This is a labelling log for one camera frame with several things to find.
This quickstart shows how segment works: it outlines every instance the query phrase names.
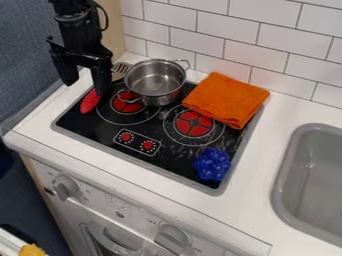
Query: black cooktop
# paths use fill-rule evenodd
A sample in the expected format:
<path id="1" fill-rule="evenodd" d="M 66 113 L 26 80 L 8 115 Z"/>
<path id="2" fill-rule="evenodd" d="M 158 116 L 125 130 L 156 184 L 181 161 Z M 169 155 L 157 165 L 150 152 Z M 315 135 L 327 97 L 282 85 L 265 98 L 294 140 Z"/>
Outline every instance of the black cooktop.
<path id="1" fill-rule="evenodd" d="M 195 86 L 187 82 L 175 103 L 157 108 L 120 101 L 117 93 L 125 88 L 125 84 L 119 80 L 113 83 L 111 93 L 103 97 L 92 112 L 81 114 L 80 100 L 56 125 L 107 149 L 121 151 L 161 167 L 165 172 L 217 189 L 220 182 L 199 179 L 193 161 L 207 147 L 223 150 L 233 159 L 246 128 L 235 130 L 183 107 L 182 100 Z M 132 97 L 128 91 L 120 95 L 124 99 Z"/>

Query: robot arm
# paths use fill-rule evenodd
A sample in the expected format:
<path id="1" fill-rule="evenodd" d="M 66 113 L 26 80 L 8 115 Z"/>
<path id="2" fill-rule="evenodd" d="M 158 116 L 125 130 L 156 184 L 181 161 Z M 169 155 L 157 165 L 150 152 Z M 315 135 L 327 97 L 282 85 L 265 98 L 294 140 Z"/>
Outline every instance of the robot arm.
<path id="1" fill-rule="evenodd" d="M 70 86 L 78 80 L 77 65 L 90 68 L 96 94 L 103 94 L 112 83 L 113 54 L 101 44 L 102 31 L 98 4 L 86 0 L 50 0 L 59 24 L 63 46 L 48 37 L 50 54 L 63 82 Z"/>

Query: white tile wall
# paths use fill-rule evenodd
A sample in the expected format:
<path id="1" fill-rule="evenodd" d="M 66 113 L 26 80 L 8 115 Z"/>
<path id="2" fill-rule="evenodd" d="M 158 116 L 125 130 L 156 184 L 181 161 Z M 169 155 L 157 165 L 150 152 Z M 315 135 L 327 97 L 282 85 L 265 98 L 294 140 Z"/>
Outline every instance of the white tile wall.
<path id="1" fill-rule="evenodd" d="M 173 27 L 196 29 L 196 11 L 177 6 L 146 1 L 145 18 Z"/>
<path id="2" fill-rule="evenodd" d="M 291 55 L 286 73 L 342 87 L 342 65 Z"/>
<path id="3" fill-rule="evenodd" d="M 329 52 L 328 60 L 342 63 L 342 39 L 334 38 L 334 42 Z"/>
<path id="4" fill-rule="evenodd" d="M 251 84 L 309 100 L 316 82 L 253 68 Z"/>
<path id="5" fill-rule="evenodd" d="M 255 43 L 258 29 L 257 22 L 206 12 L 198 13 L 198 31 L 205 34 Z"/>
<path id="6" fill-rule="evenodd" d="M 229 14 L 249 20 L 295 27 L 299 10 L 299 3 L 283 0 L 230 0 Z"/>
<path id="7" fill-rule="evenodd" d="M 342 10 L 304 4 L 298 28 L 342 36 Z"/>
<path id="8" fill-rule="evenodd" d="M 128 17 L 122 17 L 122 20 L 126 35 L 164 44 L 169 43 L 169 28 L 167 26 Z"/>
<path id="9" fill-rule="evenodd" d="M 227 60 L 283 72 L 288 53 L 227 40 L 224 57 Z"/>
<path id="10" fill-rule="evenodd" d="M 342 89 L 326 84 L 318 84 L 314 101 L 342 108 Z"/>
<path id="11" fill-rule="evenodd" d="M 325 58 L 331 40 L 332 38 L 329 36 L 262 24 L 258 45 L 316 58 Z"/>
<path id="12" fill-rule="evenodd" d="M 146 40 L 142 40 L 131 36 L 125 36 L 125 42 L 127 51 L 134 52 L 140 55 L 147 55 Z"/>
<path id="13" fill-rule="evenodd" d="M 170 0 L 170 4 L 207 12 L 227 14 L 229 0 Z"/>
<path id="14" fill-rule="evenodd" d="M 197 54 L 196 67 L 198 71 L 204 73 L 217 71 L 221 74 L 246 83 L 249 80 L 249 75 L 251 72 L 251 67 L 249 66 L 205 56 L 202 54 Z"/>
<path id="15" fill-rule="evenodd" d="M 121 0 L 121 13 L 122 15 L 143 19 L 142 0 Z"/>
<path id="16" fill-rule="evenodd" d="M 172 46 L 208 54 L 214 57 L 222 57 L 223 44 L 224 40 L 220 38 L 171 28 Z"/>
<path id="17" fill-rule="evenodd" d="M 205 73 L 341 107 L 342 0 L 121 4 L 128 51 L 185 58 Z"/>
<path id="18" fill-rule="evenodd" d="M 308 4 L 317 4 L 321 6 L 327 7 L 335 7 L 342 9 L 342 1 L 341 0 L 296 0 L 297 2 L 308 3 Z"/>
<path id="19" fill-rule="evenodd" d="M 168 60 L 184 59 L 190 62 L 192 69 L 195 67 L 195 53 L 177 49 L 174 47 L 147 42 L 148 57 L 163 58 Z"/>

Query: stainless steel pot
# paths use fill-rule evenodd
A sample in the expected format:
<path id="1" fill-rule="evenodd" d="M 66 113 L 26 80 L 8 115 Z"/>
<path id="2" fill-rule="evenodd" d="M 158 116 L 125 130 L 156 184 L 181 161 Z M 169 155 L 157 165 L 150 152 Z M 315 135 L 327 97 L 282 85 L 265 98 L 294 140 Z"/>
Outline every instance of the stainless steel pot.
<path id="1" fill-rule="evenodd" d="M 185 62 L 184 70 L 178 62 Z M 186 70 L 191 67 L 189 61 L 177 59 L 174 61 L 164 59 L 151 59 L 132 66 L 126 76 L 125 84 L 132 91 L 136 99 L 127 100 L 118 97 L 126 103 L 143 102 L 146 106 L 161 107 L 174 102 L 182 91 L 186 81 Z"/>

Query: yellow object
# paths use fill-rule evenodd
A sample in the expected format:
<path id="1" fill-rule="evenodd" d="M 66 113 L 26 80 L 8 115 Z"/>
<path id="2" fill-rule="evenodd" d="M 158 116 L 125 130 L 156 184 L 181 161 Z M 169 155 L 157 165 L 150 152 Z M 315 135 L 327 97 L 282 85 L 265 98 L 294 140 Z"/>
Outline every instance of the yellow object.
<path id="1" fill-rule="evenodd" d="M 45 252 L 37 247 L 35 244 L 24 245 L 20 252 L 19 256 L 45 256 Z"/>
<path id="2" fill-rule="evenodd" d="M 214 72 L 182 103 L 202 115 L 242 129 L 269 95 L 262 88 Z"/>

